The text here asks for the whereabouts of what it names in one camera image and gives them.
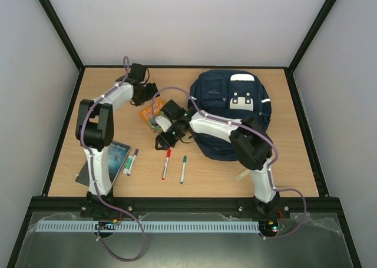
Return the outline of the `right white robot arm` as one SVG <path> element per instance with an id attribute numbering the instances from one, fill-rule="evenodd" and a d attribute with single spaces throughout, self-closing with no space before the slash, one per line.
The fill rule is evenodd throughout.
<path id="1" fill-rule="evenodd" d="M 200 110 L 196 105 L 185 110 L 173 100 L 161 110 L 163 116 L 152 113 L 151 118 L 151 122 L 162 129 L 156 137 L 157 150 L 174 147 L 187 132 L 210 135 L 230 143 L 239 163 L 253 179 L 258 212 L 269 216 L 277 210 L 279 193 L 272 176 L 272 152 L 276 147 L 254 118 L 225 118 Z"/>

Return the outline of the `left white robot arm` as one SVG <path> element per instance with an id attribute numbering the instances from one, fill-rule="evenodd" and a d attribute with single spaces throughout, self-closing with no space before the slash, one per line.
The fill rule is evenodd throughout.
<path id="1" fill-rule="evenodd" d="M 104 199 L 113 194 L 108 170 L 108 150 L 114 138 L 114 111 L 125 102 L 141 106 L 158 91 L 149 82 L 150 72 L 145 65 L 125 66 L 125 75 L 117 79 L 105 93 L 79 104 L 75 135 L 87 158 L 88 195 Z"/>

